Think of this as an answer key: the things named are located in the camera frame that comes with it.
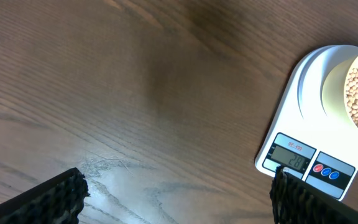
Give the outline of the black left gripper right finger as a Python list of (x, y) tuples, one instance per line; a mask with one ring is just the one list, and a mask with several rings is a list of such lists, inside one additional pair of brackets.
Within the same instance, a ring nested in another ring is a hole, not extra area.
[(358, 224), (358, 211), (276, 168), (270, 190), (275, 224)]

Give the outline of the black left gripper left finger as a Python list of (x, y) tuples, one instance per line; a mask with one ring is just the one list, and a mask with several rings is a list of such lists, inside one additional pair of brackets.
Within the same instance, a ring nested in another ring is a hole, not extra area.
[(75, 167), (0, 204), (0, 224), (78, 224), (90, 194)]

